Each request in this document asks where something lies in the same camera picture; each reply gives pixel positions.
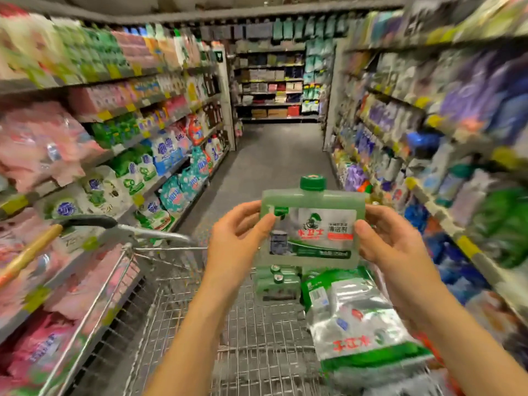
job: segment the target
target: cart handle cover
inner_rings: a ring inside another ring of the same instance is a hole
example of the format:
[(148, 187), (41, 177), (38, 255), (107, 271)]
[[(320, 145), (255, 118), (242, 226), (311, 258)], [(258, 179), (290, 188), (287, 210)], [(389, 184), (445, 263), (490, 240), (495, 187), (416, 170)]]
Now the cart handle cover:
[(0, 290), (15, 279), (18, 274), (26, 268), (51, 242), (53, 242), (64, 229), (71, 226), (99, 226), (104, 229), (117, 228), (118, 230), (132, 234), (139, 238), (161, 238), (167, 240), (178, 240), (188, 244), (195, 242), (185, 235), (172, 232), (155, 231), (135, 226), (123, 225), (114, 218), (107, 215), (76, 215), (72, 218), (58, 219), (37, 239), (27, 245), (22, 252), (0, 271)]

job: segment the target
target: shopping cart handle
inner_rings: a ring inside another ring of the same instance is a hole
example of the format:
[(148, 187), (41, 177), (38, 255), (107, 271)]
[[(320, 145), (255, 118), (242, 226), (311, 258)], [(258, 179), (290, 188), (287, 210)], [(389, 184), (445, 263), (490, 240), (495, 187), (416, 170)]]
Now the shopping cart handle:
[(100, 226), (105, 229), (112, 229), (118, 222), (107, 215), (76, 215), (72, 218), (56, 219), (55, 224), (61, 225), (64, 229), (71, 226)]

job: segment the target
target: green plastic bottle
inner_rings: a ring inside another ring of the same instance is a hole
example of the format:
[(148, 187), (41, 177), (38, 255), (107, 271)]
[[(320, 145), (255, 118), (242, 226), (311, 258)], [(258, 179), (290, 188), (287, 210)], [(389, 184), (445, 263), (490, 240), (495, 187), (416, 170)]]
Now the green plastic bottle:
[(359, 240), (353, 225), (365, 217), (365, 194), (326, 190), (320, 175), (303, 176), (299, 189), (262, 193), (261, 216), (277, 220), (260, 248), (258, 266), (310, 266), (354, 269)]

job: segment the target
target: barcode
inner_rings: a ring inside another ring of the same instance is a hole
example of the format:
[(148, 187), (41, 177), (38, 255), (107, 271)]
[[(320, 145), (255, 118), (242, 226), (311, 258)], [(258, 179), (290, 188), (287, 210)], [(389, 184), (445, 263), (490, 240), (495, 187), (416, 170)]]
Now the barcode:
[(312, 304), (328, 305), (328, 298), (326, 296), (325, 288), (317, 288), (310, 292), (310, 300)]

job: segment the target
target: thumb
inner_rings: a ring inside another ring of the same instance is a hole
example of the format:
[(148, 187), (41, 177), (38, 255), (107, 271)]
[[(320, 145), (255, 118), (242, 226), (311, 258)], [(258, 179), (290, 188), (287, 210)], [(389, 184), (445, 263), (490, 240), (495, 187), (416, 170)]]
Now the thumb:
[(254, 251), (261, 245), (261, 243), (269, 235), (269, 232), (273, 229), (275, 225), (275, 216), (274, 214), (266, 214), (263, 216), (259, 222), (253, 227), (253, 229), (247, 234), (244, 241), (251, 245), (254, 248)]
[(363, 257), (379, 266), (381, 269), (391, 261), (394, 250), (364, 220), (358, 219), (354, 224), (354, 231), (360, 238), (360, 250)]

